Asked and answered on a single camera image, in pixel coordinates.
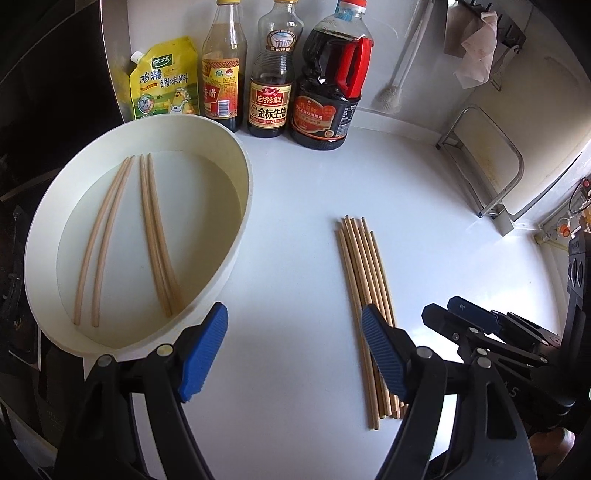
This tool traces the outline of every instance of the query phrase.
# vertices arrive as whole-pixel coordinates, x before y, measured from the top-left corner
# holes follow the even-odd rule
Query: seasoning packet
[[[161,113],[199,115],[197,51],[189,37],[153,46],[147,54],[136,52],[138,64],[129,77],[135,118]]]

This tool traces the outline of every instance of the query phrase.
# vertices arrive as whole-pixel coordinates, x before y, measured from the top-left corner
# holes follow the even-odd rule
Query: soy sauce bottle
[[[285,130],[291,86],[296,77],[293,51],[304,30],[296,15],[298,0],[275,0],[259,20],[259,54],[252,67],[248,131],[272,138]]]
[[[334,150],[345,142],[374,46],[363,23],[365,7],[366,0],[341,0],[306,40],[290,116],[291,136],[300,145]]]
[[[202,50],[204,113],[232,132],[242,125],[247,48],[240,0],[217,0]]]

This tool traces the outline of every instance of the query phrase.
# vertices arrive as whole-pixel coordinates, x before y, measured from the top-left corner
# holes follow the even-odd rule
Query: white countertop
[[[202,393],[184,406],[219,480],[369,480],[400,422],[368,430],[345,275],[336,243],[344,215],[367,218],[398,323],[418,345],[459,360],[421,321],[429,303],[460,295],[556,331],[541,254],[525,233],[501,237],[466,204],[432,146],[352,128],[332,152],[289,137],[241,132],[254,198],[238,260],[219,300],[229,329]],[[438,454],[446,448],[446,404]],[[138,396],[148,468],[165,478]]]

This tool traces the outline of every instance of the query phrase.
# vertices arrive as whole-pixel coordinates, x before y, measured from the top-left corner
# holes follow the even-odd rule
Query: metal screw
[[[476,363],[478,364],[479,367],[482,367],[482,368],[492,367],[492,362],[485,356],[479,356],[478,360],[476,360]]]
[[[99,364],[99,367],[106,367],[107,365],[111,364],[111,360],[113,357],[110,355],[101,355],[96,363]]]
[[[171,353],[173,353],[174,348],[172,345],[169,345],[167,343],[165,343],[164,345],[160,345],[157,349],[156,349],[156,353],[158,354],[158,356],[169,356]]]
[[[417,348],[417,355],[421,358],[431,358],[433,356],[433,350],[426,346],[420,346]]]

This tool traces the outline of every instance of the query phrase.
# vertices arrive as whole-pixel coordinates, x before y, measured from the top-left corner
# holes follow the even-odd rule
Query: yellow label
[[[160,113],[199,115],[197,53],[191,39],[153,46],[129,77],[136,118]]]
[[[203,102],[209,118],[238,116],[239,59],[203,60]]]
[[[260,85],[251,83],[248,121],[259,128],[279,128],[285,125],[291,84]]]

